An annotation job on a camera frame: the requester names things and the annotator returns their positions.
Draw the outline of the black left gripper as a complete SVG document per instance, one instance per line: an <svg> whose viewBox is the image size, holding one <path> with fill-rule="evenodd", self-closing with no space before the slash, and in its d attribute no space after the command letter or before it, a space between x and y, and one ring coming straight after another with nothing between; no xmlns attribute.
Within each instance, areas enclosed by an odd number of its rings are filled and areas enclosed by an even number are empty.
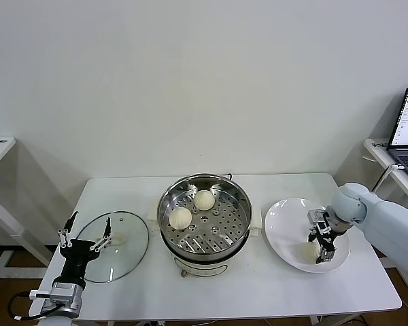
<svg viewBox="0 0 408 326"><path fill-rule="evenodd" d="M103 236L96 242L90 240L71 239L69 233L73 227L78 211L75 211L57 230L60 239L60 253L65 258L61 277L84 280L88 263L99 257L99 252L112 242L111 218L106 220Z"/></svg>

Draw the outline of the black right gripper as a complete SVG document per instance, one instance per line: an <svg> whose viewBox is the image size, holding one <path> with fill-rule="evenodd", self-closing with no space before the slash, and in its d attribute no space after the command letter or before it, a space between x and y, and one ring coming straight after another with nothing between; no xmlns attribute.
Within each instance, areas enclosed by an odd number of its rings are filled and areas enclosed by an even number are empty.
<svg viewBox="0 0 408 326"><path fill-rule="evenodd" d="M336 234L333 231L321 234L319 232L310 232L307 237L307 242L318 242L320 250L315 264L329 262L335 254L334 240Z"/></svg>

